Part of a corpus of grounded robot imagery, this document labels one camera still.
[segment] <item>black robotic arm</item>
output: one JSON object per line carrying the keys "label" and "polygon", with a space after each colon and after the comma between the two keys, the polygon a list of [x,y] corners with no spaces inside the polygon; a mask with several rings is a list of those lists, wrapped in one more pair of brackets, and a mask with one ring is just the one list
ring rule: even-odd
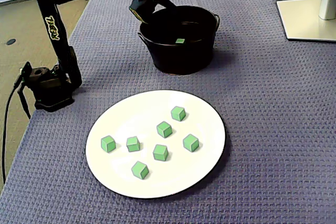
{"label": "black robotic arm", "polygon": [[[18,90],[24,108],[27,107],[23,95],[25,86],[34,93],[36,109],[52,112],[73,103],[72,92],[82,83],[75,51],[68,44],[66,29],[57,9],[57,5],[69,1],[72,0],[37,0],[58,64],[49,70],[32,69],[30,63],[26,63],[22,70],[23,81]],[[148,23],[157,4],[175,6],[169,0],[133,0],[130,11],[141,22]]]}

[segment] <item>textured fabric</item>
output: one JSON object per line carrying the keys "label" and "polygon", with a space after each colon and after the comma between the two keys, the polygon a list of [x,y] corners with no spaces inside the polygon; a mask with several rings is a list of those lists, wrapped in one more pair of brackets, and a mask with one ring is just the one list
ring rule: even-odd
{"label": "textured fabric", "polygon": [[[138,37],[131,1],[88,3],[70,40],[83,85],[71,106],[34,113],[0,223],[336,223],[336,45],[288,41],[277,0],[172,0],[222,22],[210,66],[170,76]],[[123,197],[91,174],[86,138],[113,104],[156,89],[209,102],[225,121],[225,155],[181,194]]]}

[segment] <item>white plate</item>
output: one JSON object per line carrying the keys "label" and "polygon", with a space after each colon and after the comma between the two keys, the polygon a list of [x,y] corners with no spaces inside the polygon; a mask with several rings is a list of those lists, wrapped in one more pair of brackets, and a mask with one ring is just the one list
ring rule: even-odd
{"label": "white plate", "polygon": [[[175,106],[184,107],[182,121],[171,117]],[[167,138],[158,135],[156,126],[166,121],[173,128]],[[191,153],[183,147],[183,138],[193,134],[200,141]],[[111,135],[117,148],[106,153],[101,138]],[[137,136],[141,150],[129,153],[128,137]],[[156,144],[166,145],[166,162],[156,161]],[[225,145],[225,129],[218,113],[202,99],[179,91],[157,90],[128,97],[98,118],[87,140],[86,157],[97,180],[107,188],[134,198],[158,198],[181,192],[199,182],[216,165]],[[131,168],[141,161],[150,173],[144,180],[133,176]]]}

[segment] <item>cable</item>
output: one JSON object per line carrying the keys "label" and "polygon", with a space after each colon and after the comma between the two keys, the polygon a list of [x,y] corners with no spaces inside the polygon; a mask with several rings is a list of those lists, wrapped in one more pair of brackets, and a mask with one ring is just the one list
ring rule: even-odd
{"label": "cable", "polygon": [[15,88],[13,88],[12,92],[9,95],[7,105],[6,105],[6,110],[5,110],[5,121],[4,121],[4,133],[3,133],[3,138],[2,138],[2,178],[4,181],[4,184],[6,182],[6,172],[5,172],[5,146],[6,146],[6,126],[7,126],[7,114],[8,114],[8,108],[9,108],[9,103],[11,102],[12,96],[15,92]]}
{"label": "cable", "polygon": [[7,104],[6,104],[6,110],[5,110],[5,121],[4,121],[4,132],[3,132],[3,137],[2,137],[2,161],[1,161],[1,167],[2,167],[2,179],[3,182],[5,184],[6,182],[6,172],[5,172],[5,151],[6,151],[6,127],[7,127],[7,114],[8,114],[8,108],[9,108],[9,104],[11,102],[12,96],[15,92],[15,90],[19,87],[21,81],[22,81],[23,77],[20,74],[16,81],[14,82],[14,87],[12,92],[9,95]]}

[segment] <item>green block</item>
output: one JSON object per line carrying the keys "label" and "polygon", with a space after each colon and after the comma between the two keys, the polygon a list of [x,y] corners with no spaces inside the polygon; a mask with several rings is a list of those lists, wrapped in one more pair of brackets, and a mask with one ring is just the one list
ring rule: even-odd
{"label": "green block", "polygon": [[183,146],[190,152],[194,152],[198,146],[198,138],[193,136],[192,134],[189,134],[184,140],[183,140]]}
{"label": "green block", "polygon": [[126,142],[126,146],[129,152],[136,152],[140,150],[140,142],[136,136],[129,137]]}
{"label": "green block", "polygon": [[183,44],[185,42],[185,39],[177,39],[176,44]]}
{"label": "green block", "polygon": [[166,138],[169,135],[171,135],[173,133],[172,127],[167,124],[166,122],[162,122],[160,123],[157,127],[157,132],[159,133],[159,135],[161,135],[162,137]]}
{"label": "green block", "polygon": [[166,161],[168,157],[168,148],[165,145],[157,144],[153,151],[155,160]]}
{"label": "green block", "polygon": [[136,164],[132,167],[132,173],[135,177],[144,179],[149,173],[149,170],[144,163],[137,161]]}
{"label": "green block", "polygon": [[106,136],[101,139],[101,147],[104,151],[112,152],[115,149],[115,141],[111,136]]}
{"label": "green block", "polygon": [[179,122],[185,118],[184,108],[179,107],[179,106],[176,106],[175,108],[173,108],[173,110],[171,111],[171,114],[172,114],[172,118]]}

